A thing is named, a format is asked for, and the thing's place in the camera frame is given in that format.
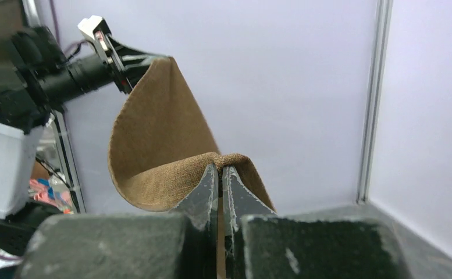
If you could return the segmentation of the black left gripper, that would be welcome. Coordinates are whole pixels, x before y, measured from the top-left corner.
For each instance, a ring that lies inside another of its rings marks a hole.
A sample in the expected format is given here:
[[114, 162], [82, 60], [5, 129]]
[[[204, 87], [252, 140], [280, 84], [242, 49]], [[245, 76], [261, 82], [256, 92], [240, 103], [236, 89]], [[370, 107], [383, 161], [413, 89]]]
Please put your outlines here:
[[[95, 91], [109, 83], [114, 83], [120, 92], [129, 94], [156, 59], [167, 59], [167, 55], [145, 53], [121, 44], [112, 34], [105, 35], [109, 51], [107, 60], [93, 55], [71, 63], [76, 69], [73, 77], [81, 79], [83, 92]], [[73, 43], [65, 52], [68, 60], [74, 58], [83, 45], [92, 45], [86, 40]]]

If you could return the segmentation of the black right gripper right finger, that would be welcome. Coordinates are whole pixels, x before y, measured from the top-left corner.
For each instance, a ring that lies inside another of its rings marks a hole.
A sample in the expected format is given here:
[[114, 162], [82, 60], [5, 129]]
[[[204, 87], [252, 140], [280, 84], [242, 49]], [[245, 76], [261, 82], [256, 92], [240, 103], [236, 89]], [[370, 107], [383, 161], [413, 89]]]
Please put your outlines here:
[[222, 187], [225, 231], [238, 231], [244, 215], [276, 215], [244, 185], [234, 166], [223, 168]]

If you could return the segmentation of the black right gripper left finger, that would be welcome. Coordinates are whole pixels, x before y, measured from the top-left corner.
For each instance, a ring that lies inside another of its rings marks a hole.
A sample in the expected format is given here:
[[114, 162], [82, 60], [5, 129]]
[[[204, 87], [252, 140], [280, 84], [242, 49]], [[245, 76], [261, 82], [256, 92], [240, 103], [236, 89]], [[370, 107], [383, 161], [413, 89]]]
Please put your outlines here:
[[187, 216], [200, 231], [217, 231], [218, 171], [208, 164], [197, 186], [170, 211]]

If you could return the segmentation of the brown cloth napkin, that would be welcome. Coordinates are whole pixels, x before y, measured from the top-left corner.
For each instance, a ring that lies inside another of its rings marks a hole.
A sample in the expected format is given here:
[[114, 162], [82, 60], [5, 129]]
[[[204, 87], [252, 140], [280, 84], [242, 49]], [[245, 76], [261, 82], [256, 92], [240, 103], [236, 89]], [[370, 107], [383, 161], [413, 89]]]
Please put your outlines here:
[[[218, 171], [217, 231], [200, 231], [174, 208], [199, 183], [208, 164]], [[96, 237], [102, 262], [84, 278], [260, 278], [254, 259], [256, 223], [240, 219], [225, 231], [223, 168], [234, 166], [244, 185], [274, 211], [253, 162], [221, 155], [198, 103], [172, 57], [156, 59], [126, 99], [112, 128], [108, 167], [120, 195], [148, 216], [110, 217]]]

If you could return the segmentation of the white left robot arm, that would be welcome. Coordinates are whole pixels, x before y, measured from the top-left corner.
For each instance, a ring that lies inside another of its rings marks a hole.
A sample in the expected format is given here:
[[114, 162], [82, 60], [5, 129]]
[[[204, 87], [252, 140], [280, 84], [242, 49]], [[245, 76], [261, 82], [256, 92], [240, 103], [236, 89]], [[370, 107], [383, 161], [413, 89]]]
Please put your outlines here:
[[21, 81], [0, 88], [0, 248], [11, 255], [23, 255], [38, 226], [59, 213], [27, 192], [51, 113], [110, 83], [129, 94], [156, 58], [118, 42], [99, 16], [84, 19], [79, 29], [94, 53], [78, 60], [65, 56], [45, 26], [20, 31], [8, 43]]

